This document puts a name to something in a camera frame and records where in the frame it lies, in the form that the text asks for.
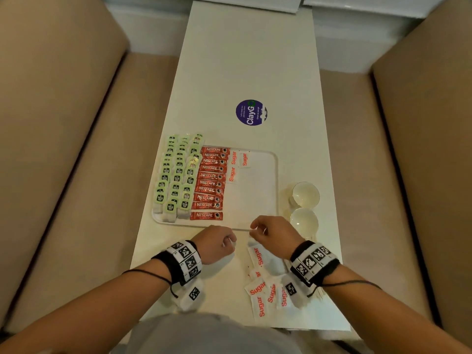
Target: seat cushion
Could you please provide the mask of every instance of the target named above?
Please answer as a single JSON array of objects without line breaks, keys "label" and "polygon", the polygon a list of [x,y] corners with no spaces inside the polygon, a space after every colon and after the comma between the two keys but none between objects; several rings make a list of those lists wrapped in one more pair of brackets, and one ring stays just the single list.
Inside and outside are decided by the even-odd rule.
[{"label": "seat cushion", "polygon": [[101,0],[0,0],[0,323],[127,45]]},{"label": "seat cushion", "polygon": [[430,319],[370,78],[321,71],[321,82],[343,262]]},{"label": "seat cushion", "polygon": [[446,0],[374,75],[443,327],[472,347],[472,0]]},{"label": "seat cushion", "polygon": [[7,330],[129,269],[177,58],[126,56]]}]

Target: white tray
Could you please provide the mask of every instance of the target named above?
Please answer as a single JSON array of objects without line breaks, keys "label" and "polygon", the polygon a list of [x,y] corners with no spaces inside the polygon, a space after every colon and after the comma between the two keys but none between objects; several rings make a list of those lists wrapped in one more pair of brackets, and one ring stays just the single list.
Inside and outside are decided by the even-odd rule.
[{"label": "white tray", "polygon": [[[231,152],[249,151],[249,168],[236,167],[237,184],[229,184],[223,196],[222,220],[183,220],[174,223],[162,221],[161,214],[152,213],[152,218],[159,223],[178,226],[207,227],[220,225],[234,230],[250,230],[251,222],[258,215],[278,214],[278,179],[277,157],[267,151],[231,148]],[[228,160],[228,174],[231,171],[231,154]]]}]

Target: wrist strap with qr markers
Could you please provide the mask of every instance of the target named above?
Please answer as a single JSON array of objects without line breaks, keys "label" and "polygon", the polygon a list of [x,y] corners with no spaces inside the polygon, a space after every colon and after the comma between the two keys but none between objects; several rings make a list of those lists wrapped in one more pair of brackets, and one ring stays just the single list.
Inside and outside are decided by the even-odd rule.
[{"label": "wrist strap with qr markers", "polygon": [[172,284],[188,283],[202,271],[203,267],[197,246],[190,240],[176,242],[152,258],[164,262],[172,276]]},{"label": "wrist strap with qr markers", "polygon": [[290,261],[292,273],[308,287],[312,284],[322,285],[324,278],[339,266],[338,258],[330,250],[313,241],[300,244]]}]

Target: white bowl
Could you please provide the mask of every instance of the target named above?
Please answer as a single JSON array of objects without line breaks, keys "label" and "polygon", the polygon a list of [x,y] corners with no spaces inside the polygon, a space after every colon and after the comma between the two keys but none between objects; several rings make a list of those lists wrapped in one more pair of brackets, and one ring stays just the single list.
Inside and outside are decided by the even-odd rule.
[{"label": "white bowl", "polygon": [[294,186],[289,200],[294,207],[314,208],[320,201],[320,192],[315,185],[304,181]]},{"label": "white bowl", "polygon": [[297,208],[290,216],[290,224],[306,240],[316,240],[318,218],[309,208]]}]

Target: forearm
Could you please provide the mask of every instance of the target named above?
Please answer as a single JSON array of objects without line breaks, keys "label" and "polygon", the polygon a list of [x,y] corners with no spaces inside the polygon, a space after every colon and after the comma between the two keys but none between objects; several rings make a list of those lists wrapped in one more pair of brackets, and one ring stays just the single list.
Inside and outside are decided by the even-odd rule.
[{"label": "forearm", "polygon": [[[138,268],[171,280],[151,260]],[[107,353],[161,297],[169,285],[145,273],[123,274],[37,320],[0,345],[3,353]]]},{"label": "forearm", "polygon": [[[348,280],[363,278],[341,265],[323,284]],[[376,353],[472,353],[408,306],[372,285],[348,284],[324,289]]]}]

